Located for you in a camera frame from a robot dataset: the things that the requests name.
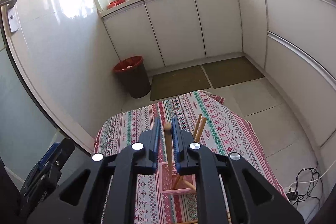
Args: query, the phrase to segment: pink basket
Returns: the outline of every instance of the pink basket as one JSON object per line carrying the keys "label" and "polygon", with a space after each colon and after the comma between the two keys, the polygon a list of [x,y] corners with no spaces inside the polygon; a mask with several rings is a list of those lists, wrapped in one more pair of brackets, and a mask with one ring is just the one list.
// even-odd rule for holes
{"label": "pink basket", "polygon": [[[168,163],[160,162],[159,163],[159,192],[167,193],[173,195],[182,195],[182,194],[191,194],[195,193],[195,191],[189,187],[187,187],[183,181],[180,181],[175,190],[172,190],[173,183],[175,182],[177,177],[177,172],[175,169],[175,164],[173,163],[173,177],[169,177],[168,173]],[[195,175],[187,175],[183,177],[184,180],[192,183],[196,187]]]}

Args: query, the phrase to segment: white cabinet door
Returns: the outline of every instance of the white cabinet door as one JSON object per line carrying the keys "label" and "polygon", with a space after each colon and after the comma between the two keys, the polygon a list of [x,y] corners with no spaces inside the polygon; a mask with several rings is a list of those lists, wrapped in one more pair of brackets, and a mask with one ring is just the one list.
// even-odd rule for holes
{"label": "white cabinet door", "polygon": [[242,51],[238,0],[196,0],[207,57]]}
{"label": "white cabinet door", "polygon": [[146,70],[164,67],[151,22],[143,3],[130,5],[104,19],[121,60],[141,55]]}
{"label": "white cabinet door", "polygon": [[336,129],[336,91],[316,62],[289,43],[273,38],[268,37],[266,72],[300,110],[321,146]]}
{"label": "white cabinet door", "polygon": [[290,41],[336,77],[336,2],[267,0],[268,30]]}
{"label": "white cabinet door", "polygon": [[205,58],[195,0],[145,0],[165,65]]}
{"label": "white cabinet door", "polygon": [[267,14],[265,0],[239,0],[243,30],[243,52],[260,67],[265,65]]}

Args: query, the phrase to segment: patterned tablecloth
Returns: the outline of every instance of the patterned tablecloth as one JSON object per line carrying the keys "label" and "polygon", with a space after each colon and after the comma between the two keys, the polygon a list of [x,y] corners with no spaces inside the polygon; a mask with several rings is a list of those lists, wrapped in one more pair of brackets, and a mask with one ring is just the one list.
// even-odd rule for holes
{"label": "patterned tablecloth", "polygon": [[[193,132],[197,118],[202,114],[207,123],[200,143],[221,155],[240,153],[285,196],[251,124],[222,105],[223,102],[222,97],[199,90],[120,113],[109,118],[98,132],[94,152],[105,156],[119,153],[127,145],[135,143],[141,132],[152,129],[155,117],[160,117],[164,123],[177,116],[180,127]],[[163,134],[158,160],[166,161]],[[158,172],[154,176],[138,176],[134,223],[169,224],[197,219],[195,194],[172,196],[159,193],[158,188]]]}

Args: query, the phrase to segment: wooden chopstick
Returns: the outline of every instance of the wooden chopstick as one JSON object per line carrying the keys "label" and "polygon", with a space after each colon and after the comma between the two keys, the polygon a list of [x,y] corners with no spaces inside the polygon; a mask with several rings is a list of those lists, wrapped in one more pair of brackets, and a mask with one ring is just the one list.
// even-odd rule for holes
{"label": "wooden chopstick", "polygon": [[201,119],[202,119],[202,114],[200,114],[200,115],[198,116],[198,120],[197,120],[196,127],[195,127],[194,134],[193,134],[194,139],[195,139],[195,137],[196,137],[196,134],[197,134],[198,127],[199,127],[199,125],[200,125]]}
{"label": "wooden chopstick", "polygon": [[179,184],[179,182],[183,179],[183,176],[177,175],[174,185],[172,187],[172,190],[175,190],[175,188],[177,187],[177,185]]}
{"label": "wooden chopstick", "polygon": [[196,191],[196,187],[195,185],[193,185],[192,183],[190,183],[189,181],[182,179],[182,181],[184,182],[185,185],[187,185],[189,188],[193,189],[194,191]]}
{"label": "wooden chopstick", "polygon": [[204,127],[205,127],[205,124],[207,122],[207,119],[205,117],[203,117],[202,121],[201,121],[201,125],[199,126],[199,131],[195,137],[195,143],[198,143],[200,141],[200,138],[202,136],[202,133],[203,133],[203,130],[204,130]]}
{"label": "wooden chopstick", "polygon": [[197,224],[197,222],[198,222],[198,219],[187,221],[187,222],[172,223],[172,224]]}
{"label": "wooden chopstick", "polygon": [[[206,122],[207,122],[207,119],[205,117],[203,117],[201,125],[199,127],[199,131],[196,134],[196,138],[194,139],[196,143],[198,143],[200,141],[200,138],[202,136],[202,133],[203,133],[203,130],[204,130]],[[181,181],[181,179],[183,179],[183,176],[177,175],[176,180],[175,180],[175,182],[173,184],[172,190],[175,190],[176,186]]]}
{"label": "wooden chopstick", "polygon": [[167,163],[168,163],[168,175],[170,179],[173,177],[173,157],[172,157],[172,149],[171,149],[171,123],[165,123],[163,125],[163,130],[165,133],[165,143],[166,143],[166,155],[167,155]]}

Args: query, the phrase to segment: red bowl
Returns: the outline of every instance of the red bowl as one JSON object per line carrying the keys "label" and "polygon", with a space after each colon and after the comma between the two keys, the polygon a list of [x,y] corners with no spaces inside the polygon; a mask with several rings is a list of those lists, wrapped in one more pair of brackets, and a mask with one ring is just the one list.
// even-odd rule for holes
{"label": "red bowl", "polygon": [[113,2],[111,2],[109,5],[107,5],[107,9],[111,9],[112,7],[115,7],[121,3],[124,3],[125,0],[115,0]]}

